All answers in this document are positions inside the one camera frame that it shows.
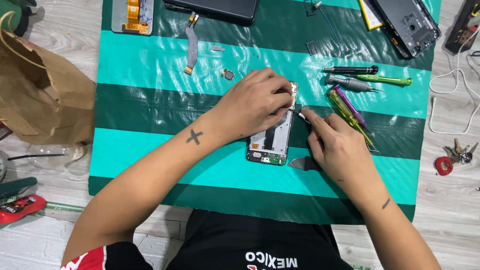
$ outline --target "brown paper bag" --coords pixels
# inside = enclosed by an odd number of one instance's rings
[[[0,120],[31,144],[93,139],[95,83],[65,58],[0,35]]]

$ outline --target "hand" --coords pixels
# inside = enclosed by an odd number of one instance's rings
[[[222,137],[230,142],[278,123],[292,104],[291,95],[290,82],[271,68],[252,70],[207,114],[222,129]]]
[[[301,112],[312,123],[308,143],[313,157],[350,199],[361,199],[384,188],[360,132],[334,113],[322,119],[312,110]]]

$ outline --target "person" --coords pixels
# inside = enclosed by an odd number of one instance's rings
[[[75,224],[63,256],[64,269],[152,269],[132,243],[135,228],[200,160],[278,123],[292,103],[291,91],[289,81],[272,69],[253,70],[211,110],[115,177]],[[312,110],[301,112],[312,124],[308,142],[313,157],[363,215],[383,268],[441,269],[388,193],[363,136],[336,114],[322,119]],[[192,212],[185,241],[167,267],[282,268],[352,269],[340,258],[330,225],[204,210]]]

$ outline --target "blue wire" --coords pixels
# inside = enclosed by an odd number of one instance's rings
[[[338,41],[338,38],[336,36],[336,33],[335,33],[335,30],[333,30],[333,27],[332,27],[332,24],[328,21],[328,18],[327,16],[325,16],[325,13],[322,11],[322,9],[319,9],[320,12],[324,15],[325,19],[327,20],[327,23],[328,25],[330,26],[330,28],[332,29],[332,32],[333,32],[333,35],[335,36],[335,39],[336,39],[336,42],[338,44],[338,47],[340,48],[340,58],[343,57],[343,50],[342,50],[342,47],[340,46],[340,41]]]

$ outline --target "green mat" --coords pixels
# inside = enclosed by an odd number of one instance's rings
[[[438,21],[440,0],[425,5]],[[406,61],[381,29],[368,31],[358,0],[323,1],[322,10],[340,40],[344,57],[327,21],[307,17],[303,1],[261,0],[252,27],[200,18],[198,62],[183,72],[189,15],[168,11],[155,1],[151,37],[111,31],[112,0],[103,1],[96,92],[96,128],[89,193],[97,194],[112,178],[212,108],[252,69],[272,67],[299,83],[298,107],[325,117],[334,112],[325,93],[322,69],[331,66],[380,67],[379,75],[411,77],[408,87],[372,85],[384,92],[346,95],[374,133],[380,154],[375,165],[388,190],[412,220],[420,167],[433,47]],[[308,54],[315,41],[319,53]],[[211,51],[212,45],[225,51]],[[235,78],[220,77],[224,69]],[[309,129],[294,118],[288,161],[310,155]],[[325,175],[288,166],[249,162],[246,139],[228,144],[190,170],[163,204],[244,214],[281,221],[363,224],[347,196]],[[142,179],[132,179],[142,184]]]

